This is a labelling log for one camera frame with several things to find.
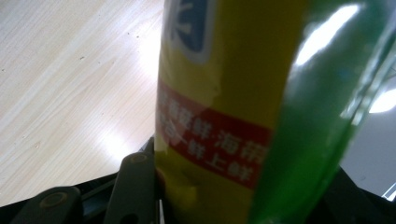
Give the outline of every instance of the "wooden surface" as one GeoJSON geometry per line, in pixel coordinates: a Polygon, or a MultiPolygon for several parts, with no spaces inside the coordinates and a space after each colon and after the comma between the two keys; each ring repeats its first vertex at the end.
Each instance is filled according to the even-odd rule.
{"type": "Polygon", "coordinates": [[[163,1],[0,1],[0,206],[118,171],[154,133],[163,1]]]}

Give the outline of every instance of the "blue logo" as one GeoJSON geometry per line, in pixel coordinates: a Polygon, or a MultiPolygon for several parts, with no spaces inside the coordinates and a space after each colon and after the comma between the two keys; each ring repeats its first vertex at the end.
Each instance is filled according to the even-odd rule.
{"type": "Polygon", "coordinates": [[[195,63],[210,54],[215,0],[168,0],[163,37],[195,63]]]}

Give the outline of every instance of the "wooden table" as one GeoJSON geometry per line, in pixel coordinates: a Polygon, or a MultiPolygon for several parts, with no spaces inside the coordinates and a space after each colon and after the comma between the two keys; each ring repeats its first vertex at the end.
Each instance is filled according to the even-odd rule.
{"type": "Polygon", "coordinates": [[[0,2],[0,206],[115,173],[154,133],[163,0],[0,2]]]}

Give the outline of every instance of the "black object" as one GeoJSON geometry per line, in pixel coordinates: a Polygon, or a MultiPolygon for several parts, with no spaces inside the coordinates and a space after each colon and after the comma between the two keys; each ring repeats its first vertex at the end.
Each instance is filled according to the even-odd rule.
{"type": "MultiPolygon", "coordinates": [[[[163,216],[166,224],[175,224],[172,208],[157,186],[153,155],[150,138],[143,150],[122,161],[117,174],[75,187],[49,189],[29,201],[1,207],[0,223],[150,224],[161,223],[163,216]]],[[[395,203],[359,189],[340,169],[306,223],[382,224],[395,220],[395,203]]]]}

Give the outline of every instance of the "red banner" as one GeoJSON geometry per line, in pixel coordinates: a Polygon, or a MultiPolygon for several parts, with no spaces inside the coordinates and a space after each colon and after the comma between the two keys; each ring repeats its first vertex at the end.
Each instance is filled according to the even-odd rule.
{"type": "Polygon", "coordinates": [[[200,105],[160,80],[156,129],[187,160],[250,189],[271,137],[271,130],[200,105]]]}

